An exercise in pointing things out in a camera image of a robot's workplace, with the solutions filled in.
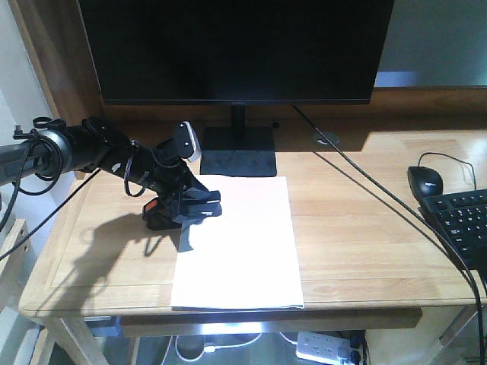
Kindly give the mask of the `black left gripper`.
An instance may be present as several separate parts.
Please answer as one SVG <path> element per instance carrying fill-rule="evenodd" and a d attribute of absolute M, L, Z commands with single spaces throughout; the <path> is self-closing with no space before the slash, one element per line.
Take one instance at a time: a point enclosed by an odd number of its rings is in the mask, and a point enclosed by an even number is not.
<path fill-rule="evenodd" d="M 155 148 L 129 140 L 106 146 L 102 170 L 122 178 L 126 194 L 132 197 L 146 190 L 162 198 L 190 189 L 209 192 L 178 155 L 173 140 L 166 140 Z"/>

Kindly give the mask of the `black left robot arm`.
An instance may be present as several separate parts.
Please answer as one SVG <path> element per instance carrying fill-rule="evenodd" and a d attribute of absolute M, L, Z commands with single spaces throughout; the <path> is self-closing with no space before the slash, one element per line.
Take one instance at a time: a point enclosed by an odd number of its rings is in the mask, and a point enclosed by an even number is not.
<path fill-rule="evenodd" d="M 123 179 L 128 196 L 147 190 L 157 194 L 143 208 L 143 215 L 147 224 L 158 229 L 221 213 L 219 192 L 204 187 L 187 166 L 201 155 L 188 122 L 177 124 L 173 136 L 155 147 L 129 139 L 98 117 L 75 126 L 39 117 L 28 133 L 17 127 L 14 139 L 17 144 L 1 148 L 2 185 L 18 187 L 21 178 L 32 174 L 55 185 L 63 173 L 100 169 Z"/>

